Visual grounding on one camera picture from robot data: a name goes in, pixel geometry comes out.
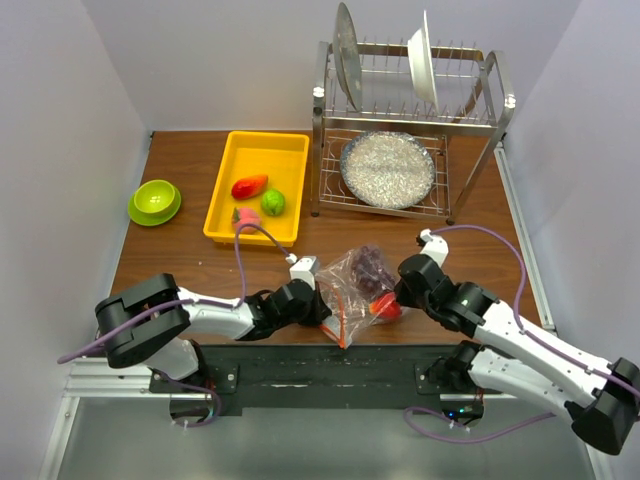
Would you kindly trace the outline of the clear zip top bag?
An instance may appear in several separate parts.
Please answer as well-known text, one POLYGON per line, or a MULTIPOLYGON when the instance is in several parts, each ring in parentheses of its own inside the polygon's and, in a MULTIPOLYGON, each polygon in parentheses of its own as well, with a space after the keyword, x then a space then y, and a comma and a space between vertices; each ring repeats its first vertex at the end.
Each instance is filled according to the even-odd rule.
MULTIPOLYGON (((332 310, 332 315, 321 324, 320 329, 342 349, 348 348, 362 330, 379 324, 396 322, 405 313, 405 308, 401 306, 403 314, 394 321, 382 321, 369 313, 369 304, 377 298, 370 299, 358 291, 350 267, 354 253, 360 247, 347 251, 340 258, 321 268, 315 276, 322 299, 332 310)), ((384 254, 383 258, 392 273, 384 254)), ((393 273, 392 275, 396 286, 396 275, 393 273)))

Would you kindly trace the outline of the pink fake meat pack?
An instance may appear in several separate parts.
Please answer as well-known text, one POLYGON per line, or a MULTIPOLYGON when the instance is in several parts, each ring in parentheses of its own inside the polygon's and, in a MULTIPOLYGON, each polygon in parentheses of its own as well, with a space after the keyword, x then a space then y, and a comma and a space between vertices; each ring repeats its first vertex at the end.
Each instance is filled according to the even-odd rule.
POLYGON ((231 216, 231 226, 235 232, 253 234, 261 225, 260 215, 248 207, 236 207, 231 216))

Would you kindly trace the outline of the green fake fruit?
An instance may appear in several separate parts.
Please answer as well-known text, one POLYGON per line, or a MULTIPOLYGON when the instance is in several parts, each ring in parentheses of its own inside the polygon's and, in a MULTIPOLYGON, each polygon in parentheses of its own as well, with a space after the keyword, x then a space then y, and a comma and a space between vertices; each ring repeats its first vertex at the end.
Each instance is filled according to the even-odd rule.
POLYGON ((268 216, 281 215, 285 206, 285 196, 277 189, 269 189, 261 197, 261 209, 268 216))

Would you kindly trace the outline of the orange red fake mango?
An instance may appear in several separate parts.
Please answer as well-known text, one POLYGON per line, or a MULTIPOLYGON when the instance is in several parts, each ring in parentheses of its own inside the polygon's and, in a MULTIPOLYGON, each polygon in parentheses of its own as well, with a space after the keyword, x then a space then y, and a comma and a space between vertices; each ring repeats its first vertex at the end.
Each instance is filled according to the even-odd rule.
POLYGON ((232 188, 231 195, 235 200, 247 200, 260 195, 268 185, 269 177, 266 174, 252 175, 237 180, 232 188))

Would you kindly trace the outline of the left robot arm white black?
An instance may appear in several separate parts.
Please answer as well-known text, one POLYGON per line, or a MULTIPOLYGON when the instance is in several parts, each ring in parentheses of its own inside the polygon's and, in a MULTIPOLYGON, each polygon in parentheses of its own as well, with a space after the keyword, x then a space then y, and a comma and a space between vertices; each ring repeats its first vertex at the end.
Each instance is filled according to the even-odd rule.
POLYGON ((257 341, 291 324, 319 326, 332 312, 318 287, 303 279, 240 300, 196 294, 163 273, 101 301, 95 314, 110 367, 144 364, 196 392, 206 383, 207 368, 195 344, 178 339, 183 332, 257 341))

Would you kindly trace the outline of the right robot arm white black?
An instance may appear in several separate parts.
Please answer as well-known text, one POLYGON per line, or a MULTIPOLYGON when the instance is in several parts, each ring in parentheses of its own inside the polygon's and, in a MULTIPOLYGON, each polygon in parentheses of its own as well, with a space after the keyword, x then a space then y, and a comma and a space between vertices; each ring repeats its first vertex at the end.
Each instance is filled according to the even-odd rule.
POLYGON ((569 423, 587 445, 618 455, 639 420, 639 368, 582 351, 517 314, 472 282, 454 283, 426 254, 405 259, 395 292, 465 340, 428 367, 427 377, 459 393, 512 395, 569 423))

